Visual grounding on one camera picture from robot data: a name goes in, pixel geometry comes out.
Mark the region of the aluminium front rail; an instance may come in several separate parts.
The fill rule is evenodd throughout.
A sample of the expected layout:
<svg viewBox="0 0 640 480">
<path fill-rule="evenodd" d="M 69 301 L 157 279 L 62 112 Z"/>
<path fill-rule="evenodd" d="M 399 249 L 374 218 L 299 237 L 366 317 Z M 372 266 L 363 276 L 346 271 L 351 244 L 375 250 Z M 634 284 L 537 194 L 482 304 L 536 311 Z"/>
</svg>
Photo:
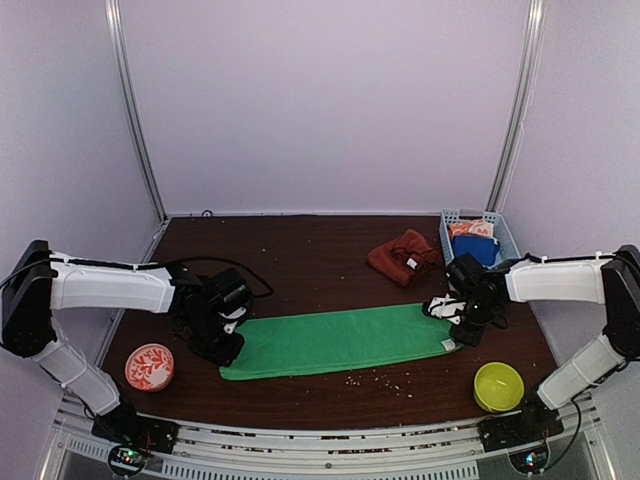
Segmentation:
<svg viewBox="0 0 640 480">
<path fill-rule="evenodd" d="M 479 419 L 364 430 L 274 430 L 180 421 L 169 453 L 142 479 L 528 479 L 524 461 L 548 453 L 543 479 L 614 479 L 595 405 L 562 409 L 563 432 L 489 452 Z"/>
</svg>

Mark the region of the blue folded towel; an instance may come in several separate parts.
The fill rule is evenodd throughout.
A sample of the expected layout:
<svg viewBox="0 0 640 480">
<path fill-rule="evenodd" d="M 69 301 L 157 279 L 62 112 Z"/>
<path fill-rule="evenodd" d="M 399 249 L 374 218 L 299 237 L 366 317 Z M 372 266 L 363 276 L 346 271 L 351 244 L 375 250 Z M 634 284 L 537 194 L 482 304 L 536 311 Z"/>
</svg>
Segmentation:
<svg viewBox="0 0 640 480">
<path fill-rule="evenodd" d="M 472 255 L 481 265 L 491 266 L 500 251 L 500 243 L 492 237 L 460 235 L 451 240 L 455 256 Z"/>
</svg>

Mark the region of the aluminium frame post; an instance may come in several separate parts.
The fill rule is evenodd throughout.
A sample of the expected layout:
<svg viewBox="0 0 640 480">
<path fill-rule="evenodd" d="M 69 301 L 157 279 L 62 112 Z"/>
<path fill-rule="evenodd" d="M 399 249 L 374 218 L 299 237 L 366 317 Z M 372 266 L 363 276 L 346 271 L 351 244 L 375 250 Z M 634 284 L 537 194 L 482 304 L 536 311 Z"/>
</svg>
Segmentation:
<svg viewBox="0 0 640 480">
<path fill-rule="evenodd" d="M 136 101 L 135 89 L 127 55 L 120 2 L 117 0 L 106 0 L 105 13 L 119 77 L 126 122 L 132 139 L 135 157 L 141 171 L 145 189 L 155 212 L 155 216 L 160 223 L 164 223 L 168 219 L 168 215 L 164 202 L 161 198 L 160 189 L 151 163 L 141 116 Z"/>
<path fill-rule="evenodd" d="M 515 93 L 497 169 L 485 207 L 488 211 L 499 212 L 506 204 L 524 136 L 526 112 L 535 89 L 545 10 L 546 1 L 531 0 L 529 2 Z"/>
</svg>

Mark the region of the light blue perforated basket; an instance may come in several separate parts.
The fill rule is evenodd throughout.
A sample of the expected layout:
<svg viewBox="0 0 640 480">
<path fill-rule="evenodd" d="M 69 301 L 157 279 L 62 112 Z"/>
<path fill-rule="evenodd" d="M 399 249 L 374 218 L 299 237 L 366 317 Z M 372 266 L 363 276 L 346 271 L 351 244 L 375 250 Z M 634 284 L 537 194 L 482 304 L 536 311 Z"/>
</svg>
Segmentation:
<svg viewBox="0 0 640 480">
<path fill-rule="evenodd" d="M 515 240 L 507 226 L 507 223 L 503 216 L 496 212 L 490 211 L 467 211 L 460 209 L 444 209 L 440 214 L 440 226 L 439 226 L 439 235 L 440 242 L 442 246 L 443 258 L 446 264 L 451 263 L 455 257 L 451 240 L 448 235 L 447 225 L 449 223 L 453 223 L 459 221 L 460 219 L 479 219 L 483 218 L 484 220 L 491 222 L 494 224 L 494 239 L 496 239 L 500 243 L 500 251 L 498 253 L 497 259 L 495 263 L 491 266 L 486 267 L 494 267 L 498 265 L 500 262 L 508 260 L 508 259 L 516 259 L 520 257 L 520 252 L 518 247 L 516 246 Z"/>
</svg>

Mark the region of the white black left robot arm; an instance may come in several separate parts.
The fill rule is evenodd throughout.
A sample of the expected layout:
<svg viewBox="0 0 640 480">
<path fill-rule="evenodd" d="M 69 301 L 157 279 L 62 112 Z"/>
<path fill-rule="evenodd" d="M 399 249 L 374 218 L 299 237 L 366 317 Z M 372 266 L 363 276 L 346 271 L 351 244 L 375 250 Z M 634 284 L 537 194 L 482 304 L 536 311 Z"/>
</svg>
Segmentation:
<svg viewBox="0 0 640 480">
<path fill-rule="evenodd" d="M 254 273 L 199 259 L 128 264 L 29 244 L 1 284 L 1 344 L 123 444 L 142 415 L 265 429 L 461 419 L 477 352 L 418 305 L 280 309 Z"/>
</svg>

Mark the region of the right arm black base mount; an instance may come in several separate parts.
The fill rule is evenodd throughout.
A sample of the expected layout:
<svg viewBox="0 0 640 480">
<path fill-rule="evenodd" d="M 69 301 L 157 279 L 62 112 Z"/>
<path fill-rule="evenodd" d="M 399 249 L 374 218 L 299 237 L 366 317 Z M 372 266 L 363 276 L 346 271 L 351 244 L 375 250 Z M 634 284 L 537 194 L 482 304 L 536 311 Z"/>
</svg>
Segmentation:
<svg viewBox="0 0 640 480">
<path fill-rule="evenodd" d="M 533 397 L 521 402 L 516 413 L 487 417 L 477 424 L 485 452 L 510 449 L 564 432 L 557 409 L 549 409 Z"/>
</svg>

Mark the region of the red white patterned plate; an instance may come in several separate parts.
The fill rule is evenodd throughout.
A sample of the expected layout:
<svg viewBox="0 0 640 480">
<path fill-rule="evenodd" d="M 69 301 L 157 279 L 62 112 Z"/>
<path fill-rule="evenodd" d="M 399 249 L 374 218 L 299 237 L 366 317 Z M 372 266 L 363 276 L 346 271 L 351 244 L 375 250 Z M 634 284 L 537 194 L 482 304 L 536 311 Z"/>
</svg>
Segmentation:
<svg viewBox="0 0 640 480">
<path fill-rule="evenodd" d="M 172 352 L 164 345 L 149 343 L 138 347 L 124 367 L 127 383 L 142 392 L 158 392 L 166 388 L 175 373 Z"/>
</svg>

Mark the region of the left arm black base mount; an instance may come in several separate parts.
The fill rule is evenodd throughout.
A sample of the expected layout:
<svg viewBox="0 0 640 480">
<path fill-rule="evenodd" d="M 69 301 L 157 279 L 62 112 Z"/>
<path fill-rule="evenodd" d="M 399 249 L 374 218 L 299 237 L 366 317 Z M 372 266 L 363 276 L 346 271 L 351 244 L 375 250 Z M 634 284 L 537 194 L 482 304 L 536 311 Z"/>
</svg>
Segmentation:
<svg viewBox="0 0 640 480">
<path fill-rule="evenodd" d="M 91 433 L 140 450 L 171 454 L 178 430 L 178 424 L 173 421 L 138 414 L 131 402 L 120 397 L 114 409 L 93 416 Z"/>
</svg>

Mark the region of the yellow-green bowl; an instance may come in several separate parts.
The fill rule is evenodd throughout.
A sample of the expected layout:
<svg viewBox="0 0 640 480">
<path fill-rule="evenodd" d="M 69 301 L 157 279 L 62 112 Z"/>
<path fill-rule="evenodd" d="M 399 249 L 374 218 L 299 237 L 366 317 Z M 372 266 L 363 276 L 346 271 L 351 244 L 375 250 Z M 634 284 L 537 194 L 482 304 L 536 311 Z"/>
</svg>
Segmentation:
<svg viewBox="0 0 640 480">
<path fill-rule="evenodd" d="M 502 362 L 486 363 L 475 374 L 473 395 L 484 411 L 507 412 L 520 404 L 524 396 L 524 382 L 512 366 Z"/>
</svg>

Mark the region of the right aluminium frame post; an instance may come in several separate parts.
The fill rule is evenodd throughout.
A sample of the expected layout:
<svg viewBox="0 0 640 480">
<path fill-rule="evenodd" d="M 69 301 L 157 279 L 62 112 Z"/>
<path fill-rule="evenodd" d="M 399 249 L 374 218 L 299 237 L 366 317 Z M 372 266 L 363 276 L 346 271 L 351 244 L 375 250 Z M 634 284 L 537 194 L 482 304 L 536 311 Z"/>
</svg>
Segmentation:
<svg viewBox="0 0 640 480">
<path fill-rule="evenodd" d="M 485 207 L 488 211 L 499 212 L 506 204 L 524 136 L 526 112 L 535 89 L 545 10 L 546 1 L 531 0 L 529 2 L 515 93 L 497 169 Z"/>
</svg>

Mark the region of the dark red towel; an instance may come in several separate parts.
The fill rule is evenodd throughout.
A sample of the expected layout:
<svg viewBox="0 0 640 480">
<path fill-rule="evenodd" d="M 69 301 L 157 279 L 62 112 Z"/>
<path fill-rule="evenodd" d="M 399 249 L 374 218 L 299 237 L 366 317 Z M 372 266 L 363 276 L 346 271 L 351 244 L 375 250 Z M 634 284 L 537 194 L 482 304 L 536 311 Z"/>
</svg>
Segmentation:
<svg viewBox="0 0 640 480">
<path fill-rule="evenodd" d="M 440 252 L 414 229 L 371 250 L 365 262 L 402 287 L 443 267 Z"/>
</svg>

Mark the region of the orange white patterned cloth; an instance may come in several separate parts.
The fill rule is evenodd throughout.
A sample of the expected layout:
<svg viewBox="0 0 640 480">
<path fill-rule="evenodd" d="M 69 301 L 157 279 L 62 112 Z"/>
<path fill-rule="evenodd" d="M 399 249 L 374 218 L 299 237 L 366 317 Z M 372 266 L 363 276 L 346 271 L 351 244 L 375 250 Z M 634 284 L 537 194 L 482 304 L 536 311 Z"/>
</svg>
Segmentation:
<svg viewBox="0 0 640 480">
<path fill-rule="evenodd" d="M 458 236 L 478 236 L 484 238 L 494 237 L 494 224 L 479 219 L 460 219 L 459 221 L 449 223 L 447 231 L 450 239 Z"/>
</svg>

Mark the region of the green microfibre towel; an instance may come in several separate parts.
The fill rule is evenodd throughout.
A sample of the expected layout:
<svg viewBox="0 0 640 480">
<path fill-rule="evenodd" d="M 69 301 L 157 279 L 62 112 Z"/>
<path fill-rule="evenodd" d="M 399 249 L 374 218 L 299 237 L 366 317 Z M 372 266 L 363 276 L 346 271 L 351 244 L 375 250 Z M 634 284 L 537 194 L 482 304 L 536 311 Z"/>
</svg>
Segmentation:
<svg viewBox="0 0 640 480">
<path fill-rule="evenodd" d="M 439 357 L 460 348 L 450 323 L 419 304 L 249 320 L 240 354 L 219 373 L 227 381 L 309 376 Z"/>
</svg>

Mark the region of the left aluminium frame post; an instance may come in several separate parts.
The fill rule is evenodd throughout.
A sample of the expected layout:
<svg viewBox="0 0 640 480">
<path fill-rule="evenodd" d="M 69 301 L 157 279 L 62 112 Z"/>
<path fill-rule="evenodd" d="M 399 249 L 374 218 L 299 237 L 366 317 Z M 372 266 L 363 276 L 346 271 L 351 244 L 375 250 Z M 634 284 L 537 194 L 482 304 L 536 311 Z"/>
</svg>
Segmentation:
<svg viewBox="0 0 640 480">
<path fill-rule="evenodd" d="M 126 122 L 132 139 L 135 157 L 141 171 L 145 189 L 155 212 L 155 216 L 160 223 L 164 223 L 168 219 L 168 215 L 164 202 L 161 198 L 160 189 L 151 163 L 141 116 L 136 101 L 135 89 L 127 55 L 120 2 L 117 0 L 106 0 L 105 13 L 119 77 Z"/>
</svg>

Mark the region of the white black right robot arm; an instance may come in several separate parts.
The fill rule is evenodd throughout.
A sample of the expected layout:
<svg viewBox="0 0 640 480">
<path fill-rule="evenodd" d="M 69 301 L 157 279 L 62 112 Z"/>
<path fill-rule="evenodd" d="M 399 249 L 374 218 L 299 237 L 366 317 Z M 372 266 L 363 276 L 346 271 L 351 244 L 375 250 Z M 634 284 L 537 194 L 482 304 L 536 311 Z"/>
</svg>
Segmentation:
<svg viewBox="0 0 640 480">
<path fill-rule="evenodd" d="M 535 440 L 550 426 L 551 411 L 639 358 L 639 251 L 633 245 L 593 256 L 526 255 L 493 268 L 463 254 L 447 265 L 446 276 L 461 296 L 450 336 L 465 346 L 478 346 L 489 325 L 505 328 L 510 303 L 584 302 L 605 308 L 602 332 L 525 397 L 525 410 L 512 423 L 519 440 Z"/>
</svg>

